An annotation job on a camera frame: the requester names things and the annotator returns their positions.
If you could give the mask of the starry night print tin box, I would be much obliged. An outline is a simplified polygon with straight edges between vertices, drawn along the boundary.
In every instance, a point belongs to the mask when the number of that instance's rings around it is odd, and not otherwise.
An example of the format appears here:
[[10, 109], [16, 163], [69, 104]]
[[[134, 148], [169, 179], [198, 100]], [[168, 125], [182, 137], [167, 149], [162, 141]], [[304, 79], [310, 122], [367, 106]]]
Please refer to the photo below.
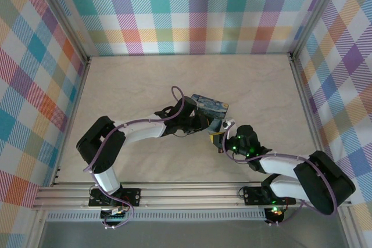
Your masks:
[[228, 103], [221, 102], [215, 99], [207, 98], [202, 95], [193, 94], [191, 98], [194, 101], [201, 103], [201, 113], [209, 117], [209, 132], [219, 132], [221, 129], [222, 121], [225, 119]]

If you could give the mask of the long aluminium base rail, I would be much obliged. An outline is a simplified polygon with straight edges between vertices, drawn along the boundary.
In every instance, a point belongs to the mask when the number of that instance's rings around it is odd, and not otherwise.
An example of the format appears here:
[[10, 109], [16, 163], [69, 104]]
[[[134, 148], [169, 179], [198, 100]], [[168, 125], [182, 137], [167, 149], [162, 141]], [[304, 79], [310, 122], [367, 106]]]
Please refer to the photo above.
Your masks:
[[[124, 188], [139, 188], [139, 205], [136, 210], [183, 210], [183, 209], [243, 209], [241, 197], [244, 186], [259, 186], [259, 183], [244, 182], [134, 182]], [[90, 190], [92, 182], [59, 183], [39, 189], [33, 210], [109, 210], [102, 202], [93, 202]]]

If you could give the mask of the aluminium side rail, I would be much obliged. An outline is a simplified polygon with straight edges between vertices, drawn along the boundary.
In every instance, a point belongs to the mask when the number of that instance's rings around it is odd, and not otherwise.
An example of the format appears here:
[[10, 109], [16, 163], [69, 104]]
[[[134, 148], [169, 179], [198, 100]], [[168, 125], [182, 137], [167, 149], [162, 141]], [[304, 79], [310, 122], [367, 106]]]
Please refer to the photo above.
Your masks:
[[305, 84], [302, 81], [298, 65], [292, 53], [288, 53], [288, 60], [289, 60], [289, 65], [292, 71], [292, 75], [294, 77], [295, 84], [296, 84], [296, 87], [299, 93], [299, 98], [300, 98], [300, 101], [303, 107], [303, 111], [305, 114], [305, 118], [307, 121], [307, 125], [309, 127], [309, 131], [310, 131], [313, 143], [315, 147], [317, 148], [317, 150], [324, 151], [324, 147], [321, 142], [320, 134], [317, 130], [316, 120], [315, 120], [315, 117], [312, 111], [312, 107], [310, 105], [310, 101], [305, 91]]
[[60, 149], [57, 153], [55, 163], [53, 165], [51, 178], [50, 178], [50, 180], [47, 184], [48, 186], [54, 186], [55, 179], [57, 179], [57, 177], [58, 177], [58, 172], [60, 170], [60, 162], [62, 161], [63, 154], [65, 152], [66, 146], [67, 146], [69, 138], [70, 138], [70, 134], [71, 134], [71, 131], [72, 131], [72, 128], [73, 128], [73, 124], [74, 124], [76, 115], [77, 115], [78, 106], [79, 106], [79, 103], [80, 103], [80, 100], [81, 100], [81, 96], [83, 94], [83, 90], [84, 90], [84, 86], [85, 86], [85, 83], [86, 83], [86, 80], [87, 80], [87, 76], [88, 76], [88, 72], [89, 72], [89, 69], [90, 69], [90, 64], [91, 64], [92, 58], [93, 57], [90, 56], [85, 63], [84, 71], [83, 71], [82, 76], [81, 76], [80, 85], [79, 85], [79, 88], [77, 90], [76, 98], [74, 100], [73, 107], [72, 107], [72, 110], [71, 110], [71, 116], [70, 116], [70, 118], [67, 122], [66, 132], [64, 133], [64, 136], [62, 138], [61, 146], [60, 146]]

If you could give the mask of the aluminium corner post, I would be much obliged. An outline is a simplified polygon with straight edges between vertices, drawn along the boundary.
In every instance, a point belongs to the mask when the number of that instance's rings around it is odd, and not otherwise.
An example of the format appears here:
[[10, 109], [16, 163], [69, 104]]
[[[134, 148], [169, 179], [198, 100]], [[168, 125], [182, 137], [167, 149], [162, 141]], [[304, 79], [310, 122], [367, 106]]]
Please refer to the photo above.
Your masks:
[[66, 33], [68, 39], [70, 40], [78, 56], [84, 62], [84, 64], [88, 64], [90, 61], [90, 56], [87, 55], [86, 51], [84, 50], [83, 45], [78, 39], [78, 36], [75, 33], [75, 30], [73, 29], [72, 25], [70, 24], [60, 2], [58, 0], [46, 0], [46, 1], [48, 5], [50, 6], [51, 11], [55, 15], [57, 21], [60, 23], [63, 31]]
[[312, 31], [315, 28], [315, 25], [323, 15], [328, 3], [330, 0], [317, 0], [314, 4], [314, 9], [309, 16], [309, 19], [302, 29], [302, 32], [299, 34], [298, 40], [295, 42], [294, 47], [289, 51], [289, 56], [291, 61], [294, 62], [301, 54], [301, 51], [306, 45]]

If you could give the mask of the green controller board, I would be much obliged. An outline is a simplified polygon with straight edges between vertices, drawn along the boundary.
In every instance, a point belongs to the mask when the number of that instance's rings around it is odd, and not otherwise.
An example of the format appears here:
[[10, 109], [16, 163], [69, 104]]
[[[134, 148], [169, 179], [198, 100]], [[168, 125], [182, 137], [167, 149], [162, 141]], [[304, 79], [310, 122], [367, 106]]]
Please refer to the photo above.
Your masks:
[[100, 219], [107, 223], [119, 223], [127, 217], [128, 207], [119, 207], [113, 209], [102, 209], [100, 211]]

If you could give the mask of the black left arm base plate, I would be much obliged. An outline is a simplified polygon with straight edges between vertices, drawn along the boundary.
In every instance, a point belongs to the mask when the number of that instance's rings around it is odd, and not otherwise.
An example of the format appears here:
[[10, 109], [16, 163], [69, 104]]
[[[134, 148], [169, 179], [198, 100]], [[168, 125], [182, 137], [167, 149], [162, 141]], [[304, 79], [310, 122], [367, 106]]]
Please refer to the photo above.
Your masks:
[[[140, 205], [141, 190], [140, 188], [120, 188], [112, 196], [124, 200], [130, 203], [132, 206], [137, 207]], [[110, 197], [107, 197], [98, 188], [92, 188], [90, 190], [90, 199], [88, 201], [90, 207], [93, 206], [111, 206], [117, 207], [122, 206], [122, 202], [118, 202]]]

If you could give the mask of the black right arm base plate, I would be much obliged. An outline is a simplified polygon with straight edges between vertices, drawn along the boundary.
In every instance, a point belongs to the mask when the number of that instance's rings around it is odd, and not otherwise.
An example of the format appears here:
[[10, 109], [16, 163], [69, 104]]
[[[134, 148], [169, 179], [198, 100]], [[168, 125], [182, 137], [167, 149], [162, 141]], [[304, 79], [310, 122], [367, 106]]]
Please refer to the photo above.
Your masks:
[[271, 190], [261, 186], [243, 186], [238, 196], [244, 200], [246, 206], [253, 205], [295, 205], [296, 199], [290, 197], [277, 197]]

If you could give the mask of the controller board yellow connector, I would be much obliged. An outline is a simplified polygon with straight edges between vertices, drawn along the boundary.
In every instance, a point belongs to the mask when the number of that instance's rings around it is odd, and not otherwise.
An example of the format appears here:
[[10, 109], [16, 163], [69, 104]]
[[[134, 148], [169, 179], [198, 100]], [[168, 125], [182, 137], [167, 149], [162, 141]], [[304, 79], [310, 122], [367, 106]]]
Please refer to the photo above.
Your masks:
[[267, 224], [276, 224], [284, 220], [284, 210], [281, 207], [265, 208], [264, 213]]

